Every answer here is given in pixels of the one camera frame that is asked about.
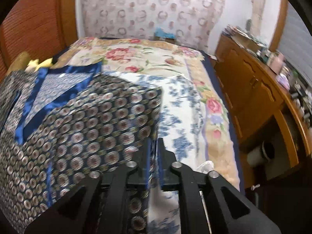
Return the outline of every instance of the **cabinet door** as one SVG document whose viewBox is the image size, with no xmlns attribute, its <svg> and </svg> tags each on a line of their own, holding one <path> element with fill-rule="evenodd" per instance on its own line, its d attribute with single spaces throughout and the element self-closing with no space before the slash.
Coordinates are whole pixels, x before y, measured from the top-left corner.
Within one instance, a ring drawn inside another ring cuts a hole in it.
<svg viewBox="0 0 312 234">
<path fill-rule="evenodd" d="M 223 62 L 224 56 L 226 55 L 228 49 L 230 48 L 230 40 L 228 37 L 221 36 L 216 48 L 215 56 L 217 62 Z"/>
<path fill-rule="evenodd" d="M 216 65 L 216 73 L 230 111 L 236 113 L 249 98 L 252 85 L 260 78 L 260 71 L 240 47 L 232 43 L 224 61 Z"/>
<path fill-rule="evenodd" d="M 243 108 L 234 115 L 240 141 L 244 141 L 263 125 L 282 104 L 282 97 L 264 75 L 253 86 Z"/>
</svg>

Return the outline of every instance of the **white cylinder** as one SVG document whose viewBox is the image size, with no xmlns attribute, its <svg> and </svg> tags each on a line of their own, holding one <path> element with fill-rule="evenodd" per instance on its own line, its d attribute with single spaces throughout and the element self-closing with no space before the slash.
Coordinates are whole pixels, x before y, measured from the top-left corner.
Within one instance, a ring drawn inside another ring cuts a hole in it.
<svg viewBox="0 0 312 234">
<path fill-rule="evenodd" d="M 264 152 L 264 142 L 248 153 L 247 155 L 248 164 L 251 167 L 256 167 L 268 162 L 268 159 L 264 157 L 263 152 Z"/>
</svg>

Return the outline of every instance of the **patterned wall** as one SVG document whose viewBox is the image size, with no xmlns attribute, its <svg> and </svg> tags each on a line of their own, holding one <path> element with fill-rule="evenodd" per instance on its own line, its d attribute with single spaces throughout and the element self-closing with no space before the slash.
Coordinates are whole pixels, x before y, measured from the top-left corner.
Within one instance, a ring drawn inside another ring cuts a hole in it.
<svg viewBox="0 0 312 234">
<path fill-rule="evenodd" d="M 87 36 L 153 39 L 155 29 L 180 44 L 207 49 L 225 0 L 81 0 Z"/>
</svg>

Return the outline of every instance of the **yellow plush toy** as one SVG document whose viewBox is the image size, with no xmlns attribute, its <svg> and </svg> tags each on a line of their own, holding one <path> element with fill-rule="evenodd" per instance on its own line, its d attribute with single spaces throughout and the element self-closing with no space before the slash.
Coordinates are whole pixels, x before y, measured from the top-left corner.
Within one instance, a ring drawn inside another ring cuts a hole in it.
<svg viewBox="0 0 312 234">
<path fill-rule="evenodd" d="M 37 60 L 30 60 L 30 62 L 28 63 L 27 68 L 25 69 L 25 71 L 27 71 L 27 72 L 35 72 L 35 71 L 37 71 L 40 68 L 49 68 L 52 65 L 53 65 L 52 64 L 52 58 L 47 59 L 47 60 L 41 62 L 40 64 L 39 64 L 39 59 L 37 59 Z"/>
</svg>

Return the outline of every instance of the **quilt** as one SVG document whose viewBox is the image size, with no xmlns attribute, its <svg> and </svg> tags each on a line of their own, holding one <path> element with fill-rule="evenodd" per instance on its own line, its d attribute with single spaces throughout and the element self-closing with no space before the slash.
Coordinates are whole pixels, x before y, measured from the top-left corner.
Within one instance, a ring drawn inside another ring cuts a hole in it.
<svg viewBox="0 0 312 234">
<path fill-rule="evenodd" d="M 185 164 L 195 169 L 210 160 L 214 164 L 214 169 L 239 189 L 233 143 L 229 134 L 228 112 L 211 84 L 209 75 L 201 62 L 203 59 L 199 51 L 164 41 L 103 40 L 87 37 L 76 41 L 67 52 L 59 57 L 52 68 L 61 68 L 66 65 L 85 66 L 102 61 L 102 70 L 166 78 L 180 76 L 191 81 L 199 92 L 199 108 L 203 115 L 203 125 L 196 142 L 198 150 L 194 156 L 190 156 L 191 162 L 185 162 Z M 180 106 L 181 99 L 179 98 L 183 95 L 183 91 L 184 89 L 177 90 L 172 87 L 171 106 L 177 108 Z M 165 106 L 162 113 L 165 117 L 167 113 Z M 162 122 L 160 136 L 169 133 L 169 129 L 176 126 L 176 121 L 172 119 Z M 177 145 L 186 146 L 182 139 Z M 176 156 L 180 160 L 188 157 L 183 150 L 176 152 Z"/>
</svg>

